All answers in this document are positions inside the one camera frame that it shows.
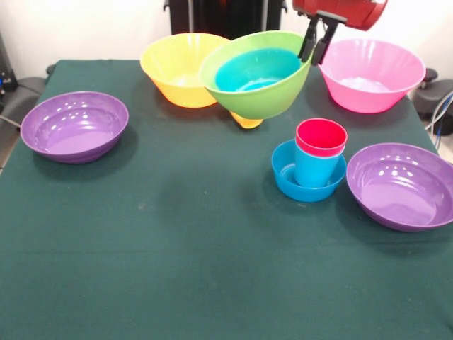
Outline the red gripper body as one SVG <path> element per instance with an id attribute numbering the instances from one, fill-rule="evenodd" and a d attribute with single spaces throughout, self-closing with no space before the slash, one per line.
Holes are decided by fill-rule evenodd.
<path id="1" fill-rule="evenodd" d="M 369 30 L 380 18 L 386 0 L 294 0 L 292 7 L 310 18 L 336 19 L 349 28 Z"/>

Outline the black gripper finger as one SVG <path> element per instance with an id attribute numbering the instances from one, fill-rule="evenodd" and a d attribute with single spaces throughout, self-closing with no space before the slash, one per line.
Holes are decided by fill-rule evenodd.
<path id="1" fill-rule="evenodd" d="M 326 25 L 326 32 L 324 36 L 317 42 L 316 47 L 312 55 L 312 65 L 314 67 L 323 63 L 323 59 L 326 55 L 331 40 L 336 32 L 338 23 L 329 23 Z"/>
<path id="2" fill-rule="evenodd" d="M 308 18 L 310 19 L 309 26 L 306 30 L 304 41 L 298 54 L 298 58 L 301 61 L 307 61 L 310 58 L 316 44 L 317 24 L 319 19 L 317 16 L 308 16 Z"/>

